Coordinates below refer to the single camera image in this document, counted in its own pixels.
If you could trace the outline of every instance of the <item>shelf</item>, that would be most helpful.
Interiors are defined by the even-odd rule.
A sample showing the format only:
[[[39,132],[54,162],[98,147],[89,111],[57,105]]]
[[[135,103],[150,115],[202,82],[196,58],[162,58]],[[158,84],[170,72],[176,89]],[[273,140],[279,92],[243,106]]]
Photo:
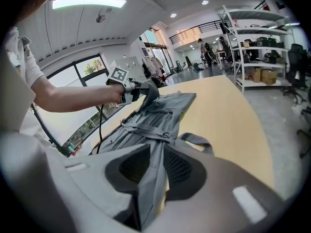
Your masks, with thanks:
[[[252,80],[242,80],[241,78],[237,78],[237,84],[242,87],[254,87],[254,86],[291,86],[291,84],[284,78],[277,78],[276,83],[267,85],[263,82],[255,83]]]
[[[257,63],[244,63],[245,67],[276,67],[276,68],[284,68],[284,64],[270,64],[263,61],[257,61]]]
[[[289,51],[289,49],[271,48],[271,47],[242,47],[242,50],[276,50],[276,51]]]
[[[256,28],[256,27],[245,27],[245,28],[240,27],[240,28],[235,28],[235,30],[238,32],[238,34],[252,34],[252,33],[253,34],[269,34],[269,35],[290,34],[289,32],[280,30],[280,29]]]
[[[284,19],[285,17],[272,13],[265,10],[252,10],[252,9],[237,9],[229,11],[232,19],[243,20],[243,19],[258,19],[258,20],[267,20],[267,21],[277,21]],[[224,20],[229,20],[228,15],[226,14]]]

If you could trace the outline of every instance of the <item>person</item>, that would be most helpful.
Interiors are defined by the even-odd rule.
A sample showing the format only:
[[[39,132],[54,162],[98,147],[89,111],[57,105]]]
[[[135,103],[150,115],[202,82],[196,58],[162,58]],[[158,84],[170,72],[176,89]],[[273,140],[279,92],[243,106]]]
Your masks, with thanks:
[[[205,47],[205,42],[201,38],[199,38],[198,43],[200,44],[201,59],[204,56],[205,60],[207,62],[208,68],[212,69],[212,59],[210,58],[210,56],[207,53],[207,49]]]
[[[28,0],[19,13],[16,23],[35,12],[47,0]],[[23,81],[34,91],[34,102],[49,112],[74,112],[108,102],[121,103],[124,88],[121,84],[92,87],[55,87],[45,77],[30,51],[30,40],[19,36],[16,26],[7,33],[4,48],[9,60]],[[35,137],[45,147],[51,147],[38,120],[26,113],[20,133]]]

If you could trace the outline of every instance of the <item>table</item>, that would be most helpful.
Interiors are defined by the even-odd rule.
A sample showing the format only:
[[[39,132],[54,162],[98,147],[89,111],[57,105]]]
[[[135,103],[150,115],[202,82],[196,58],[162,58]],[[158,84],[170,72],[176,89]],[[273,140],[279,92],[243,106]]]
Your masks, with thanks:
[[[272,159],[260,122],[238,88],[226,77],[216,76],[178,83],[159,89],[160,94],[193,92],[196,98],[182,116],[179,134],[190,132],[206,138],[216,157],[238,164],[275,190]],[[137,109],[142,98],[122,109],[102,130],[103,137]],[[92,141],[92,147],[99,137]],[[192,145],[198,150],[200,146]]]
[[[225,53],[225,51],[217,51],[216,54],[217,54],[217,62],[218,62],[218,66],[219,66],[219,69],[222,70],[223,69],[223,63],[222,63],[222,57],[220,56],[221,53]]]

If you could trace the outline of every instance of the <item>fluorescent light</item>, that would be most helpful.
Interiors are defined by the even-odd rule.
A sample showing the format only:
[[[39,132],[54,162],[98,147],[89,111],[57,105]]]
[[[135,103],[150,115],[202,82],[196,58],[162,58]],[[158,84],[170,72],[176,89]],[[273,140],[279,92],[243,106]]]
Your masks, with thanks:
[[[295,26],[295,25],[299,25],[300,22],[292,22],[292,23],[286,23],[285,26]]]
[[[58,9],[73,5],[106,5],[121,8],[126,3],[125,0],[55,0],[53,1],[52,8]]]

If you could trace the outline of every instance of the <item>black cable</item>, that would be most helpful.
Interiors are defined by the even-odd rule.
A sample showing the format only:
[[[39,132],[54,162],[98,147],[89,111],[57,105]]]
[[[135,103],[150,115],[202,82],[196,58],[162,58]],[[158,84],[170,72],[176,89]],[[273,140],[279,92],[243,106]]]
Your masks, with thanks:
[[[103,137],[102,137],[102,118],[103,118],[103,108],[104,108],[104,105],[102,104],[101,106],[101,114],[99,115],[99,144],[98,144],[98,147],[97,147],[97,152],[96,154],[99,153],[99,148],[101,147],[101,144],[102,144],[102,141],[103,141]]]

